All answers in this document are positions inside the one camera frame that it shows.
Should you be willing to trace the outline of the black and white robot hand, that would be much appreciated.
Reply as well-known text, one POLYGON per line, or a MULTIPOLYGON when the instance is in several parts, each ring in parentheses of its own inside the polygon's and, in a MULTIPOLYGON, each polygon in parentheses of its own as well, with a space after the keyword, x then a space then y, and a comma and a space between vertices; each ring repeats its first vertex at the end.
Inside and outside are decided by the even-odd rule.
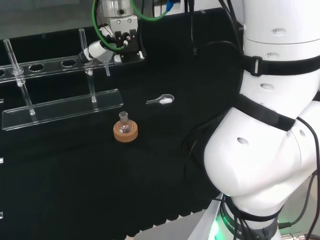
POLYGON ((121 65, 144 59, 138 18, 135 15, 106 18, 97 29, 98 40, 78 55, 83 64, 97 60, 104 64, 121 65))

